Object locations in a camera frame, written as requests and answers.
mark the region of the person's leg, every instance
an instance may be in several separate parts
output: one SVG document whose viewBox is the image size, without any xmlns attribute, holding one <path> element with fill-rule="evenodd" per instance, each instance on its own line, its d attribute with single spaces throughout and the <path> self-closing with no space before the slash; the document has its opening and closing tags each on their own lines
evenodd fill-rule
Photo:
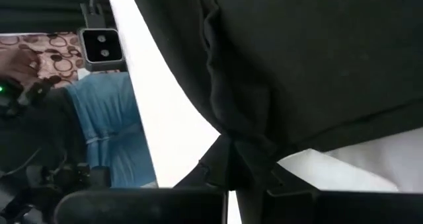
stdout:
<svg viewBox="0 0 423 224">
<path fill-rule="evenodd" d="M 113 187 L 155 180 L 128 73 L 89 75 L 66 87 L 87 141 L 90 166 L 110 167 Z"/>
</svg>

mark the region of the person's hand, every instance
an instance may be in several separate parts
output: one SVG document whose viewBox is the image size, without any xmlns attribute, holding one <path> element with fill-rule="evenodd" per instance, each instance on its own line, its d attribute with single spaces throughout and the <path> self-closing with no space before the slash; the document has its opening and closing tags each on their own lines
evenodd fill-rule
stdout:
<svg viewBox="0 0 423 224">
<path fill-rule="evenodd" d="M 28 50 L 0 52 L 0 76 L 11 77 L 24 87 L 40 81 L 39 66 L 40 59 L 34 52 Z"/>
</svg>

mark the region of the blue jeans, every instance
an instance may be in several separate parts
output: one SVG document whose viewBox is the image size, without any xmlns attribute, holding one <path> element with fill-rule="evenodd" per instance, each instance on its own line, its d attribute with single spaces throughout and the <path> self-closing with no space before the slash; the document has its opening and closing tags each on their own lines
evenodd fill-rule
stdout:
<svg viewBox="0 0 423 224">
<path fill-rule="evenodd" d="M 155 181 L 128 73 L 88 75 L 66 87 L 76 108 L 91 167 L 110 167 L 113 187 Z"/>
</svg>

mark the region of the camera lens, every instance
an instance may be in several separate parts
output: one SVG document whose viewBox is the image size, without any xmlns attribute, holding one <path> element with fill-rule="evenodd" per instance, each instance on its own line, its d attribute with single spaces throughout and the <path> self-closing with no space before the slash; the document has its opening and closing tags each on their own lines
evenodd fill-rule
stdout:
<svg viewBox="0 0 423 224">
<path fill-rule="evenodd" d="M 108 57 L 108 55 L 110 55 L 110 53 L 108 52 L 108 50 L 101 50 L 101 55 L 104 57 Z"/>
<path fill-rule="evenodd" d="M 100 36 L 97 36 L 97 40 L 98 40 L 99 42 L 105 42 L 105 41 L 106 41 L 106 37 L 105 37 L 105 36 L 103 36 L 103 35 L 100 35 Z"/>
</svg>

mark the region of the patterned fabric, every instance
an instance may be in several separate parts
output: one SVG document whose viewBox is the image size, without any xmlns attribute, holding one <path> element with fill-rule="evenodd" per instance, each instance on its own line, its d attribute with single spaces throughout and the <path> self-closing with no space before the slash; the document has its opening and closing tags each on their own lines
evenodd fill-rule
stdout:
<svg viewBox="0 0 423 224">
<path fill-rule="evenodd" d="M 39 77 L 58 75 L 62 78 L 56 88 L 77 81 L 77 69 L 84 64 L 78 37 L 73 32 L 0 35 L 0 51 L 16 48 L 38 54 L 41 60 Z"/>
</svg>

